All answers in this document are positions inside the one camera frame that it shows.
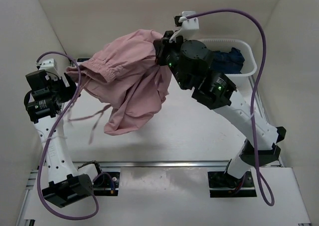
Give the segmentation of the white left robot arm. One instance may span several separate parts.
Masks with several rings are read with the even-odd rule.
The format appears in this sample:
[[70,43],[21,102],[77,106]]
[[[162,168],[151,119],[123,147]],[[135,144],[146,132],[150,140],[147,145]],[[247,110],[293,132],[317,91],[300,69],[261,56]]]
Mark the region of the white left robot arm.
[[63,208],[93,195],[93,186],[103,184],[105,175],[96,161],[75,167],[64,135],[63,103],[72,99],[76,84],[67,84],[56,73],[37,70],[26,75],[31,88],[24,103],[27,113],[42,140],[48,170],[48,187],[42,189],[44,199]]

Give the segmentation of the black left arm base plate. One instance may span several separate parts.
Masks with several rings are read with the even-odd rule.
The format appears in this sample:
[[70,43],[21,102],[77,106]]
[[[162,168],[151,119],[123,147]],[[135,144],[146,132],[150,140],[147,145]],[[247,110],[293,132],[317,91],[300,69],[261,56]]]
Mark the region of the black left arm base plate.
[[118,196],[120,185],[120,169],[109,167],[104,163],[90,161],[75,163],[75,168],[80,174],[88,174],[94,180],[93,189],[95,196]]

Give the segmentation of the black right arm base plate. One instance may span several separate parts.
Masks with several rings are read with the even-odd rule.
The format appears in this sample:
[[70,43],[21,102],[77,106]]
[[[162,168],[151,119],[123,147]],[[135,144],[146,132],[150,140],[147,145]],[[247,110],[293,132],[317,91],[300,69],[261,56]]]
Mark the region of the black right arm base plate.
[[210,198],[251,198],[257,197],[251,171],[237,179],[224,171],[209,171],[208,184]]

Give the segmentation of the pink trousers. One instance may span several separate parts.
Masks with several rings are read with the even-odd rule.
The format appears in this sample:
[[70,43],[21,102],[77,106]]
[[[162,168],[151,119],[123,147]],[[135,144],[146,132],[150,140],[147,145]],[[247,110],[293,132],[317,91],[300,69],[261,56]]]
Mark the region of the pink trousers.
[[66,74],[81,91],[111,109],[104,133],[117,136],[136,131],[157,114],[168,95],[172,73],[155,63],[153,45],[162,34],[139,29],[106,44],[79,67],[67,67]]

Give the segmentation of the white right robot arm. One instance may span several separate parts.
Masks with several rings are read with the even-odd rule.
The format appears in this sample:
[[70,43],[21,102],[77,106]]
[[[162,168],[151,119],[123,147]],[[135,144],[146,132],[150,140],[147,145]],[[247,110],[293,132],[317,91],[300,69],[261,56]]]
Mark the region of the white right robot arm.
[[213,51],[203,42],[184,40],[181,36],[170,42],[172,35],[172,31],[166,31],[153,42],[156,64],[168,66],[182,90],[193,90],[193,99],[226,118],[246,137],[241,151],[229,161],[225,171],[213,174],[215,187],[234,189],[255,165],[250,106],[225,74],[211,68]]

